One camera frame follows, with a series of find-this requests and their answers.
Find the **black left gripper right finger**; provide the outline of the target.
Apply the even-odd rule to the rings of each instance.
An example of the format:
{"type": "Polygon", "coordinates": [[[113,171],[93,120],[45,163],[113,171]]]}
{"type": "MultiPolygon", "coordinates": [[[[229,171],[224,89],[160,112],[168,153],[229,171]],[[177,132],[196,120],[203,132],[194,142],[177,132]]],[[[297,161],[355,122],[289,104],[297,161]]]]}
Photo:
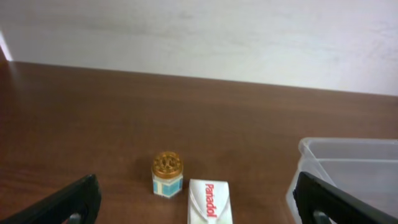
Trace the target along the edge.
{"type": "Polygon", "coordinates": [[[397,218],[358,200],[308,172],[299,173],[293,196],[302,223],[397,223],[397,218]]]}

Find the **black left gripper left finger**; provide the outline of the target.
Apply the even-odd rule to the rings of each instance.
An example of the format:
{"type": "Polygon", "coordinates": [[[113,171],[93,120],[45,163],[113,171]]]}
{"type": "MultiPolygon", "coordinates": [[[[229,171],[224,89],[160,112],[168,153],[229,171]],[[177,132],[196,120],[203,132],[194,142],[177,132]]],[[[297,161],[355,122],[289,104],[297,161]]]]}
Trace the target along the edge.
{"type": "Polygon", "coordinates": [[[1,223],[63,223],[72,215],[80,223],[94,223],[101,206],[101,190],[94,174],[86,175],[1,223]]]}

